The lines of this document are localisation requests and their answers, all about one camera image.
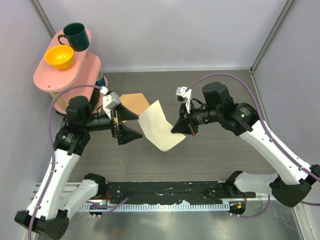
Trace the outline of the orange paper envelope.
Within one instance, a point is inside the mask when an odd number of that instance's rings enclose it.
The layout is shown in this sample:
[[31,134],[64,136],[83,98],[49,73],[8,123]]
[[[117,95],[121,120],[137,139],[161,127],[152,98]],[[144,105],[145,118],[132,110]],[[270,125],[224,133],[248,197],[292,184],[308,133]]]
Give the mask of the orange paper envelope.
[[120,96],[120,102],[137,116],[141,115],[150,106],[142,93],[123,94]]

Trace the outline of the beige letter paper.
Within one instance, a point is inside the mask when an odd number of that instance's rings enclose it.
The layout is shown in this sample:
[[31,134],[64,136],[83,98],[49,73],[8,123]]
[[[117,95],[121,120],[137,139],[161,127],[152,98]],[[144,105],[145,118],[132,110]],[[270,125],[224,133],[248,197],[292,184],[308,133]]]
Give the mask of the beige letter paper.
[[144,136],[162,152],[169,151],[186,138],[182,133],[171,132],[173,126],[167,121],[159,100],[138,117],[138,123]]

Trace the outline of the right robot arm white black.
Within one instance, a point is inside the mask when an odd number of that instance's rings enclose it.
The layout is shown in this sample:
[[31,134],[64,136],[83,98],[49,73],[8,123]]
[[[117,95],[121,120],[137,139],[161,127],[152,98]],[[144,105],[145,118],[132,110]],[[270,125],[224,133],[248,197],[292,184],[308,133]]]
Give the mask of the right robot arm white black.
[[260,120],[258,112],[247,103],[234,103],[228,88],[220,82],[206,84],[202,88],[205,103],[193,104],[191,90],[178,87],[175,97],[181,102],[179,118],[172,128],[173,134],[196,135],[200,125],[219,123],[225,130],[255,148],[276,171],[274,174],[250,174],[235,171],[226,180],[226,193],[233,198],[252,192],[272,195],[281,204],[295,207],[308,195],[316,180],[319,165],[310,165],[299,159]]

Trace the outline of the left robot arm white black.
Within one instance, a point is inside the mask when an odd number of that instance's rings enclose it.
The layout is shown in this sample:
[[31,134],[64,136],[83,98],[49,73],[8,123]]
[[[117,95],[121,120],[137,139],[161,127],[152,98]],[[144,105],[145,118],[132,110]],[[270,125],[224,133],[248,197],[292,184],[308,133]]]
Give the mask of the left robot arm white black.
[[53,154],[40,188],[26,210],[18,211],[15,222],[31,232],[52,240],[65,234],[70,219],[88,200],[107,193],[105,177],[88,173],[67,197],[62,197],[69,176],[90,141],[90,132],[110,130],[119,145],[143,135],[124,125],[138,115],[124,107],[114,92],[103,97],[104,114],[93,113],[85,96],[76,96],[66,108],[67,124],[50,138]]

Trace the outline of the blue cup on shelf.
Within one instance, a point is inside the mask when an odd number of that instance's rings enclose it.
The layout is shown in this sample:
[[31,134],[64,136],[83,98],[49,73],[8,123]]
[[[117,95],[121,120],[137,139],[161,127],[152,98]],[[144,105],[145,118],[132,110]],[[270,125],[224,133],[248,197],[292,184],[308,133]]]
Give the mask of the blue cup on shelf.
[[99,87],[106,87],[106,81],[102,71],[98,73],[95,85]]

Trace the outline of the pink tiered wooden shelf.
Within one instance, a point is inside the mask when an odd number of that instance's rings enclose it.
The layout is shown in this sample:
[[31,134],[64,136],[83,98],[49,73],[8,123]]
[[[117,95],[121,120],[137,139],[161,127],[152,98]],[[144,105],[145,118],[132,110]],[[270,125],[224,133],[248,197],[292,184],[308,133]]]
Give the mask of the pink tiered wooden shelf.
[[[54,46],[60,46],[58,36],[62,34],[63,30],[60,30],[54,35],[47,50]],[[95,85],[102,65],[100,58],[89,48],[82,52],[75,52],[74,56],[74,63],[69,69],[59,70],[50,66],[43,55],[33,74],[33,82],[36,87],[54,98],[59,92],[70,86]],[[61,114],[66,114],[70,99],[76,96],[85,96],[90,100],[92,93],[93,88],[91,87],[72,89],[61,95],[55,102],[54,108]]]

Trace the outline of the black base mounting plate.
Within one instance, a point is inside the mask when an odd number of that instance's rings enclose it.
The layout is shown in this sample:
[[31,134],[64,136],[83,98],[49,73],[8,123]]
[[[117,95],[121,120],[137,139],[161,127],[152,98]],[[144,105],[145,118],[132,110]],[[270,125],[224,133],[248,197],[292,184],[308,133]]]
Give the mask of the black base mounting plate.
[[218,181],[136,181],[108,182],[98,195],[111,204],[125,198],[129,205],[173,205],[183,201],[191,205],[221,204],[223,199],[253,199],[254,192],[240,192],[234,186]]

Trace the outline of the yellow bowl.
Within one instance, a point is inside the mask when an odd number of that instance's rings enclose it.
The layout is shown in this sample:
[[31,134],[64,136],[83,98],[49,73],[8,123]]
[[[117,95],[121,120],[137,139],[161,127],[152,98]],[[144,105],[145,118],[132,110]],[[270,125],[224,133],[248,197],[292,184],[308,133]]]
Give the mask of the yellow bowl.
[[58,70],[69,69],[74,63],[74,50],[68,45],[57,45],[44,55],[47,64]]

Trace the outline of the dark green mug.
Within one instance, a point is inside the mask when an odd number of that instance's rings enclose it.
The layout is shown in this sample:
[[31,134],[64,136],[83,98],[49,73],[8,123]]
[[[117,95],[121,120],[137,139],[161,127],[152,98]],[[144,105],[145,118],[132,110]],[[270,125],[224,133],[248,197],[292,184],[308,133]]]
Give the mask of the dark green mug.
[[69,46],[75,52],[83,52],[90,46],[90,41],[85,26],[79,22],[73,22],[66,25],[63,28],[63,34],[60,34],[57,37],[58,42],[61,45],[65,45],[61,42],[61,38],[67,39]]

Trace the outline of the aluminium frame rail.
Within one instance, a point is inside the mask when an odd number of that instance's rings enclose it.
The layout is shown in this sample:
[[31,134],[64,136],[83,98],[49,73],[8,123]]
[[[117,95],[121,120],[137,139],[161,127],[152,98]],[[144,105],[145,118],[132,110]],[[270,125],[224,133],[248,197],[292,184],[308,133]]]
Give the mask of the aluminium frame rail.
[[[80,182],[67,182],[66,184],[61,186],[56,192],[59,194],[61,198],[65,198],[68,194],[74,191],[80,184],[81,184]],[[31,197],[32,200],[36,197],[37,192],[40,189],[40,186],[41,186],[41,183],[37,182]]]

